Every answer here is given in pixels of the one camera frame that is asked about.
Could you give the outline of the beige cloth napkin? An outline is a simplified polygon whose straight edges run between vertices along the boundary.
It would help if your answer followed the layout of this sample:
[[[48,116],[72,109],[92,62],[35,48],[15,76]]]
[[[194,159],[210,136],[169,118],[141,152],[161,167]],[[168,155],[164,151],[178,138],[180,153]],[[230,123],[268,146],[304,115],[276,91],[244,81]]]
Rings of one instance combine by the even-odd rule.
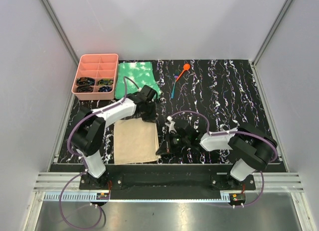
[[[114,163],[146,163],[160,159],[157,126],[141,118],[119,120],[114,125]]]

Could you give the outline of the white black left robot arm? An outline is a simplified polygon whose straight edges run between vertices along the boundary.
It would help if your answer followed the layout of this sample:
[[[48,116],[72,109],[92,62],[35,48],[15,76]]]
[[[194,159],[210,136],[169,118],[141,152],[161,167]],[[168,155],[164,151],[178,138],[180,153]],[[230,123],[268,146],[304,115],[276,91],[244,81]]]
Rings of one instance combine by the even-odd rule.
[[[113,104],[95,110],[82,108],[78,112],[67,140],[67,149],[83,161],[84,174],[90,177],[90,183],[96,189],[103,189],[108,182],[106,166],[99,151],[105,128],[135,114],[140,114],[142,121],[154,121],[157,98],[157,91],[144,85]]]

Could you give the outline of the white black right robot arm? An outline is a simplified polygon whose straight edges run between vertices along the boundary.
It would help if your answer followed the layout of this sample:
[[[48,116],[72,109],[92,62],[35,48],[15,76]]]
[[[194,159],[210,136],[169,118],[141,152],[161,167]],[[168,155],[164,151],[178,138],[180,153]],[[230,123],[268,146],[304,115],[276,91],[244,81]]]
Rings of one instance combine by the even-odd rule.
[[[264,171],[278,157],[277,142],[256,127],[246,123],[227,131],[200,133],[186,122],[166,123],[168,133],[156,155],[164,156],[190,148],[195,151],[232,150],[236,162],[227,175],[215,178],[218,189],[241,189],[245,179],[255,171]]]

